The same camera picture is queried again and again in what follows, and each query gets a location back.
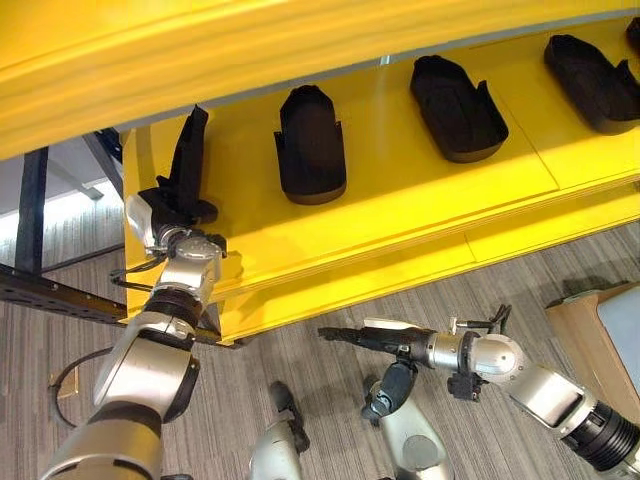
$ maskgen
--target cardboard box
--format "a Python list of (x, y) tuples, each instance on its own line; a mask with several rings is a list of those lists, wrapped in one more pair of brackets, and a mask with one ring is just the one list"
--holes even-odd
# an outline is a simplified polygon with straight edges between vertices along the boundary
[(576, 380), (628, 420), (640, 423), (640, 397), (598, 317), (599, 303), (638, 284), (595, 292), (547, 308), (549, 322), (576, 371)]

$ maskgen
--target yellow shelf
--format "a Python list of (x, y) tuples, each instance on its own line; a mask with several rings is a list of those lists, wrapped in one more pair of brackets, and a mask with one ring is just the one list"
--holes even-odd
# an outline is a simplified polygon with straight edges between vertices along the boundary
[(637, 0), (2, 2), (0, 159), (381, 55), (633, 8)]
[(222, 304), (223, 344), (371, 298), (489, 265), (640, 219), (633, 185), (572, 199), (398, 253), (349, 265)]
[[(618, 61), (633, 55), (623, 38), (628, 22), (562, 31), (607, 46)], [(288, 90), (211, 112), (201, 196), (218, 205), (221, 216), (203, 228), (222, 233), (230, 251), (214, 300), (535, 215), (567, 198), (640, 178), (640, 130), (605, 137), (581, 124), (544, 70), (549, 35), (444, 53), (475, 82), (489, 80), (510, 129), (498, 153), (476, 164), (449, 163), (436, 150), (409, 93), (412, 59), (318, 82), (342, 121), (348, 168), (346, 193), (323, 206), (294, 205), (280, 191), (273, 132)], [(523, 89), (532, 93), (523, 95)], [(125, 193), (168, 175), (183, 123), (179, 117), (131, 132), (124, 148)], [(127, 266), (141, 263), (142, 246), (129, 229), (126, 245)], [(144, 281), (156, 277), (152, 271)]]

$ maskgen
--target black cable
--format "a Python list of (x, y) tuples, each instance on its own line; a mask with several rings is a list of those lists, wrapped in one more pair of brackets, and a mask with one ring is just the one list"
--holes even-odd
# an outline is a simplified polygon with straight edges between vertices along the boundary
[(162, 262), (164, 262), (166, 258), (167, 258), (166, 253), (156, 253), (155, 257), (153, 257), (151, 260), (143, 263), (142, 265), (138, 265), (137, 267), (132, 267), (132, 268), (129, 268), (128, 270), (126, 269), (113, 270), (109, 274), (109, 279), (111, 280), (111, 283), (113, 283), (114, 285), (118, 285), (119, 287), (131, 288), (134, 290), (141, 290), (143, 292), (150, 292), (153, 289), (151, 285), (145, 285), (143, 283), (127, 282), (126, 280), (124, 280), (123, 276), (126, 275), (127, 273), (138, 273), (138, 272), (145, 272), (147, 270), (151, 270), (152, 268), (155, 268), (158, 265), (160, 265)]
[(177, 475), (163, 475), (160, 480), (193, 480), (193, 477), (186, 473), (179, 473)]
[(60, 388), (62, 387), (62, 382), (64, 382), (64, 379), (67, 378), (67, 375), (69, 375), (69, 373), (78, 365), (88, 360), (92, 360), (94, 358), (101, 357), (102, 355), (106, 355), (107, 353), (111, 352), (112, 349), (113, 347), (103, 348), (102, 350), (89, 353), (84, 357), (80, 357), (77, 360), (74, 360), (69, 365), (64, 367), (64, 370), (60, 372), (60, 375), (58, 375), (55, 381), (51, 385), (49, 385), (49, 387), (47, 387), (47, 395), (49, 397), (49, 411), (51, 412), (51, 415), (58, 423), (60, 423), (61, 425), (66, 425), (67, 427), (70, 427), (70, 428), (76, 428), (76, 425), (71, 423), (62, 414), (62, 412), (60, 411), (60, 404), (58, 403), (58, 393), (60, 392)]
[(509, 320), (509, 315), (511, 315), (511, 305), (505, 305), (504, 303), (500, 305), (498, 311), (495, 316), (490, 320), (495, 327), (490, 329), (489, 333), (494, 333), (491, 330), (497, 330), (499, 334), (506, 335), (507, 333), (507, 320)]

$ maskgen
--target black metal bracket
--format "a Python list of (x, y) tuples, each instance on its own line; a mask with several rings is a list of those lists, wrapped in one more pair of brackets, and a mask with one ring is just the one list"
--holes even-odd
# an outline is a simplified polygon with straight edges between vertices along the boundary
[(462, 337), (458, 351), (458, 371), (447, 379), (447, 391), (453, 395), (453, 398), (473, 402), (480, 401), (482, 385), (486, 382), (469, 368), (471, 344), (479, 336), (476, 332), (468, 331)]
[(42, 271), (44, 201), (49, 147), (24, 155), (14, 265), (34, 275)]
[(121, 303), (2, 264), (0, 300), (98, 323), (118, 324), (127, 316)]
[(124, 198), (122, 177), (116, 169), (116, 165), (113, 163), (111, 153), (105, 149), (98, 133), (87, 133), (83, 135), (82, 138), (98, 162), (98, 165), (100, 165), (100, 168), (102, 168), (102, 171), (113, 185), (113, 188), (115, 188), (120, 198)]
[(111, 155), (118, 163), (122, 164), (122, 145), (120, 144), (120, 135), (115, 128), (103, 128), (94, 132), (98, 141), (109, 155)]

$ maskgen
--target black foam holder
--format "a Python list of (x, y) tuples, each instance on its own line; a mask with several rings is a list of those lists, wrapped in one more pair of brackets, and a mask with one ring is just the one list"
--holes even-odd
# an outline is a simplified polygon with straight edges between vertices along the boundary
[(615, 135), (638, 124), (640, 85), (627, 60), (614, 67), (590, 43), (572, 35), (553, 35), (544, 61), (593, 130)]
[(444, 157), (471, 163), (494, 154), (509, 136), (487, 82), (473, 86), (464, 68), (438, 55), (414, 63), (411, 92)]
[(640, 55), (640, 17), (631, 20), (627, 27), (627, 40), (636, 53)]
[(347, 187), (342, 125), (333, 102), (315, 85), (295, 88), (280, 109), (275, 132), (280, 184), (294, 203), (318, 205)]

